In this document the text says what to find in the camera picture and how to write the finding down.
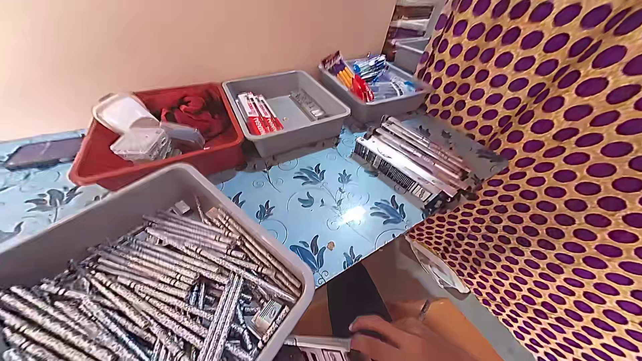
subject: purple polka dot fabric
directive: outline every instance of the purple polka dot fabric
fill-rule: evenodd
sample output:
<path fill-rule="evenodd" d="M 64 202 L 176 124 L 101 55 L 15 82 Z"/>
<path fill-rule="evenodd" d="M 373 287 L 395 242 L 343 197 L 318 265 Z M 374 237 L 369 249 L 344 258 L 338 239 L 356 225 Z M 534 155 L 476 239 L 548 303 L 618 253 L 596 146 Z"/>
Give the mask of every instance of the purple polka dot fabric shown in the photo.
<path fill-rule="evenodd" d="M 642 3 L 456 0 L 442 18 L 427 111 L 509 166 L 408 236 L 538 360 L 642 360 Z"/>

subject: plastic tray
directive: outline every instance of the plastic tray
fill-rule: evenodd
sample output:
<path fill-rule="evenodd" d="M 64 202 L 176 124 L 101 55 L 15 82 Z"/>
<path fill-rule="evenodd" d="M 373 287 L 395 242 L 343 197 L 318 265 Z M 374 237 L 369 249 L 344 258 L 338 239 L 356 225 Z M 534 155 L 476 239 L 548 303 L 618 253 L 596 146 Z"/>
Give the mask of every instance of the plastic tray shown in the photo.
<path fill-rule="evenodd" d="M 258 361 L 271 360 L 312 300 L 315 290 L 312 271 L 299 257 L 216 189 L 214 184 L 187 164 L 163 168 L 49 226 L 35 236 L 0 243 L 0 287 L 32 286 L 44 277 L 53 277 L 66 269 L 67 261 L 87 257 L 88 247 L 107 239 L 115 240 L 140 225 L 143 215 L 167 209 L 179 200 L 185 200 L 190 206 L 194 206 L 194 195 L 199 197 L 204 209 L 217 206 L 228 211 L 301 281 L 301 297 L 256 358 Z"/>
<path fill-rule="evenodd" d="M 348 66 L 352 66 L 353 62 L 353 60 L 346 61 Z M 350 107 L 353 118 L 360 123 L 381 124 L 381 117 L 384 115 L 393 116 L 415 110 L 424 102 L 426 93 L 428 93 L 428 85 L 425 85 L 423 90 L 411 94 L 364 103 L 363 100 L 357 98 L 356 95 L 351 93 L 348 88 L 341 84 L 336 77 L 328 73 L 321 65 L 319 65 L 319 71 L 321 71 L 321 82 Z M 406 73 L 392 64 L 390 64 L 389 71 L 401 78 L 419 82 L 413 75 Z"/>
<path fill-rule="evenodd" d="M 421 55 L 426 50 L 430 38 L 410 38 L 395 41 L 395 66 L 414 74 Z"/>
<path fill-rule="evenodd" d="M 350 115 L 350 109 L 345 104 L 305 71 L 294 70 L 230 80 L 223 82 L 223 88 L 239 119 L 245 137 L 254 143 L 261 157 L 281 154 L 300 146 L 336 137 L 341 132 L 343 120 Z M 305 115 L 290 98 L 290 92 L 297 89 L 305 90 L 327 116 L 313 121 Z M 281 120 L 283 130 L 262 136 L 250 134 L 243 113 L 236 103 L 236 96 L 246 91 L 262 94 L 266 98 Z"/>
<path fill-rule="evenodd" d="M 205 144 L 208 149 L 134 165 L 114 154 L 109 148 L 119 135 L 94 119 L 69 172 L 69 179 L 80 186 L 98 183 L 113 191 L 172 163 L 192 164 L 203 174 L 217 173 L 245 163 L 245 157 L 241 150 L 244 140 L 243 132 L 220 84 L 157 89 L 137 92 L 136 95 L 152 113 L 155 113 L 160 112 L 161 108 L 165 106 L 160 99 L 166 100 L 170 97 L 179 99 L 185 92 L 195 89 L 208 89 L 215 92 L 221 98 L 225 112 L 230 119 L 227 129 Z"/>

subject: red cloth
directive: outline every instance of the red cloth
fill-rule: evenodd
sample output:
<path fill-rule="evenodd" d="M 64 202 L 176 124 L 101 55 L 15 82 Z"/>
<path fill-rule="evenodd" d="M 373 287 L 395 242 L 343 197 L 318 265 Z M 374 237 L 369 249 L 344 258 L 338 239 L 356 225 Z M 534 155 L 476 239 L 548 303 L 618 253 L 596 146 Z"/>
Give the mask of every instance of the red cloth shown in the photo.
<path fill-rule="evenodd" d="M 196 128 L 205 140 L 210 140 L 221 134 L 229 125 L 226 113 L 220 112 L 220 103 L 217 94 L 205 90 L 200 94 L 183 96 L 174 106 L 163 108 L 160 118 L 163 121 Z"/>

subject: gray plastic tray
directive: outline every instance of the gray plastic tray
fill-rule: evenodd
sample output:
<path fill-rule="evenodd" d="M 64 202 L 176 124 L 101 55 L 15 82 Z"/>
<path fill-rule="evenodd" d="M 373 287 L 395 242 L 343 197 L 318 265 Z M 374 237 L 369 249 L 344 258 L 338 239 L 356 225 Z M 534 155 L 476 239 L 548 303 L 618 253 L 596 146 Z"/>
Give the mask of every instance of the gray plastic tray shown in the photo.
<path fill-rule="evenodd" d="M 395 61 L 393 63 L 410 74 L 414 74 L 419 59 L 429 42 L 430 38 L 424 37 L 396 40 Z"/>
<path fill-rule="evenodd" d="M 22 240 L 0 243 L 0 288 L 31 286 L 66 269 L 67 261 L 82 260 L 87 248 L 115 240 L 140 225 L 143 215 L 167 209 L 179 200 L 193 206 L 194 195 L 204 209 L 222 207 L 302 283 L 302 294 L 256 360 L 269 361 L 312 301 L 315 291 L 310 268 L 251 220 L 244 211 L 210 183 L 196 168 L 177 163 L 167 166 L 94 203 L 44 231 Z"/>
<path fill-rule="evenodd" d="M 352 66 L 354 60 L 348 60 L 346 63 L 348 66 Z M 321 65 L 319 65 L 319 71 L 321 71 L 321 82 L 350 107 L 353 118 L 360 123 L 374 123 L 378 125 L 381 124 L 381 117 L 384 115 L 393 116 L 415 110 L 424 102 L 426 93 L 428 93 L 428 85 L 424 85 L 424 90 L 422 91 L 365 103 L 350 92 L 348 88 L 341 84 L 335 76 L 328 73 Z M 392 64 L 390 64 L 388 71 L 401 78 L 419 82 L 413 75 L 406 73 Z"/>
<path fill-rule="evenodd" d="M 285 73 L 253 76 L 223 82 L 225 95 L 239 120 L 243 134 L 254 143 L 261 157 L 281 154 L 298 148 L 336 137 L 341 132 L 343 120 L 350 115 L 350 108 L 321 86 L 305 71 L 294 70 Z M 303 89 L 325 111 L 326 117 L 312 120 L 290 98 L 290 92 Z M 250 134 L 245 124 L 245 115 L 239 109 L 236 96 L 251 91 L 262 94 L 283 124 L 283 130 L 262 136 Z"/>

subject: blue floral tablecloth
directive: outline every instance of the blue floral tablecloth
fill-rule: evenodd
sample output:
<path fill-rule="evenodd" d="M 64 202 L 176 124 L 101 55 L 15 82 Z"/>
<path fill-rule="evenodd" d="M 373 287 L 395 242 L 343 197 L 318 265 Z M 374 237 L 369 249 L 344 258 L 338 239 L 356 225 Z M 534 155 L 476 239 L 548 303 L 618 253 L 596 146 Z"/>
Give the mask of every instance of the blue floral tablecloth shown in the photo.
<path fill-rule="evenodd" d="M 20 145 L 79 134 L 82 131 L 0 143 L 0 162 Z M 245 171 L 209 179 L 301 257 L 320 286 L 425 216 L 351 157 L 361 135 L 344 127 L 336 146 L 318 145 L 302 151 L 309 154 L 287 160 L 256 160 Z M 460 145 L 465 143 L 466 151 L 481 147 L 453 135 Z M 70 168 L 71 164 L 16 172 L 0 168 L 0 242 L 35 234 L 108 195 L 100 186 L 75 186 L 67 178 Z"/>

